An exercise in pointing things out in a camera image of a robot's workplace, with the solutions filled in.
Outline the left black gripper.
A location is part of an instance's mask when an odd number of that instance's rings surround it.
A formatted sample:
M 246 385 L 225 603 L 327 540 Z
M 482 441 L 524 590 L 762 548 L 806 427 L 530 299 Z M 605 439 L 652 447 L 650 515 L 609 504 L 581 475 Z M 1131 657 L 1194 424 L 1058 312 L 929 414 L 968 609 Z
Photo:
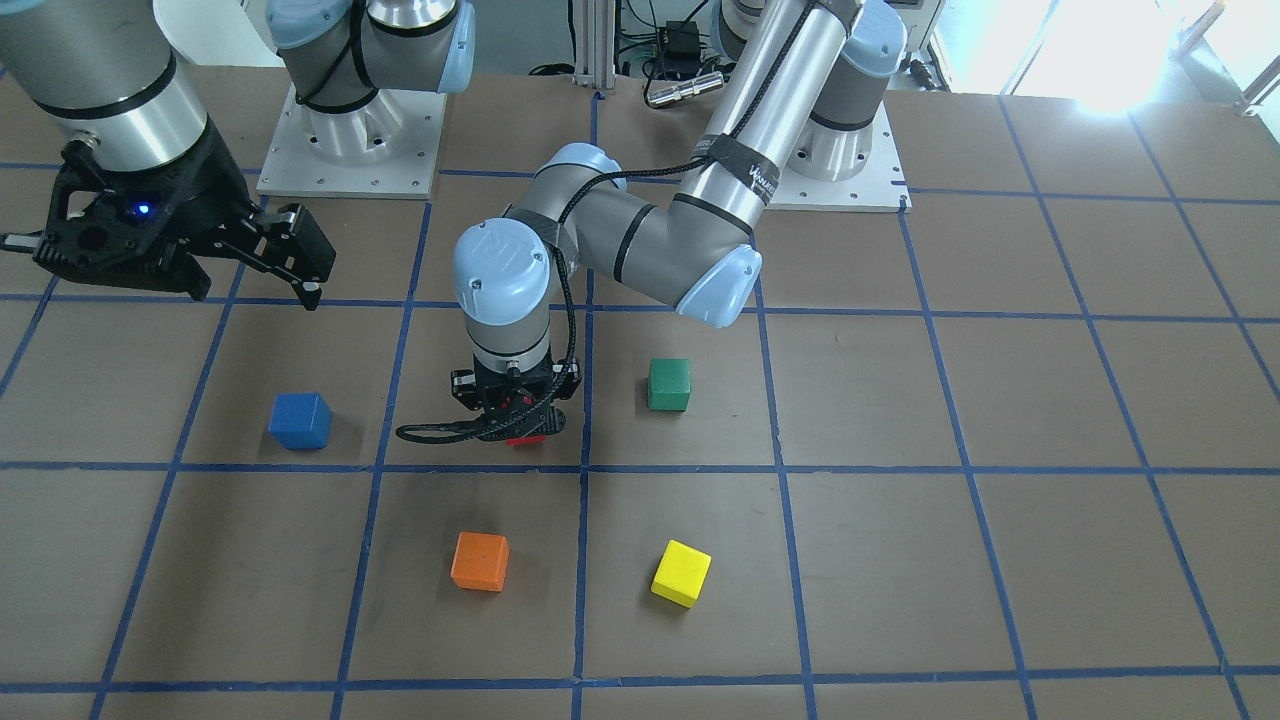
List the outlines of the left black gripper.
M 544 357 L 532 369 L 516 375 L 490 370 L 475 361 L 471 369 L 451 373 L 451 395 L 466 409 L 479 411 L 484 421 L 507 421 L 550 396 L 552 401 L 531 419 L 563 421 L 564 414 L 554 402 L 571 398 L 580 383 L 581 368 L 576 357 L 559 363 Z

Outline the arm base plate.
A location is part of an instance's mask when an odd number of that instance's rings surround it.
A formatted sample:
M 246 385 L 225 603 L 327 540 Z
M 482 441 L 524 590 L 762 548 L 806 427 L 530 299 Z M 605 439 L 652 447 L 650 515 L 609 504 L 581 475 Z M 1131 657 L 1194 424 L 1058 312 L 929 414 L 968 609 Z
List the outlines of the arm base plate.
M 855 132 L 808 127 L 771 210 L 900 213 L 913 208 L 884 104 Z
M 275 197 L 430 199 L 445 119 L 443 94 L 383 90 L 346 114 L 285 97 L 257 190 Z

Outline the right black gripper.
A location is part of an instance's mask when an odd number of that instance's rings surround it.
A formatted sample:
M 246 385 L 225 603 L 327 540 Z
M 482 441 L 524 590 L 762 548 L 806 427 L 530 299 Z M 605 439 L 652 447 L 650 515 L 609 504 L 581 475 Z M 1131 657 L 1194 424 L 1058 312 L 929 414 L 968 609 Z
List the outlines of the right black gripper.
M 256 211 L 236 159 L 212 120 L 174 161 L 110 173 L 119 220 L 109 225 L 113 261 L 172 266 L 175 291 L 204 301 L 211 278 L 196 258 L 230 258 L 285 282 L 300 305 L 317 309 L 337 251 L 300 202 Z

